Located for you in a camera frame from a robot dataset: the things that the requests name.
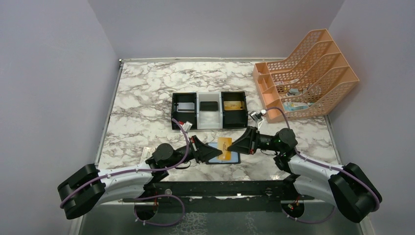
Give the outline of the black leather card holder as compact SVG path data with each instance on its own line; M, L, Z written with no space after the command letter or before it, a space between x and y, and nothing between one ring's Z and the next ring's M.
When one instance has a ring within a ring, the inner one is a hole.
M231 152L231 160L229 162L223 162L217 159L217 157L212 158L208 161L207 164L215 165L215 164L239 164L241 162L240 160L240 154L237 152Z

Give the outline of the gold VIP card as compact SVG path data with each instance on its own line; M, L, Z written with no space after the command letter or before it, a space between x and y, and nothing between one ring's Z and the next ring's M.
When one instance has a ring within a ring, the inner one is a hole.
M218 160L223 162L229 162L231 160L231 152L228 150L228 147L232 144L232 138L228 137L219 137L217 140L217 148L222 151L222 153L217 157Z
M243 101L224 101L225 111L245 110Z

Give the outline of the black white three-compartment tray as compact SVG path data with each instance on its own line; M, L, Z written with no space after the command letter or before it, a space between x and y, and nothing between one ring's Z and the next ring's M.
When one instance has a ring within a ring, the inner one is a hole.
M242 129L248 126L246 95L238 92L173 93L171 126L190 130Z

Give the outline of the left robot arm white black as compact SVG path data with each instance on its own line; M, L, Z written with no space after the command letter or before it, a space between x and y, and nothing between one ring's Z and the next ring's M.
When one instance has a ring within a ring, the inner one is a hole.
M66 219L81 217L96 205L139 197L147 185L167 177L168 170L191 160L206 163L222 154L197 136L185 140L186 145L178 149L168 143L160 144L151 157L135 166L107 170L99 170L94 164L83 166L57 187Z

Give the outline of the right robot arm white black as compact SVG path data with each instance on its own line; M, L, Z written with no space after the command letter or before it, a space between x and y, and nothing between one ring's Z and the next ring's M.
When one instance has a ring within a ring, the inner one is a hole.
M379 191L358 165L314 160L299 153L297 144L295 133L290 128L283 128L270 136L249 126L228 147L228 151L246 155L257 150L274 151L277 168L290 174L285 179L290 191L332 204L351 222L359 223L380 208L382 197Z

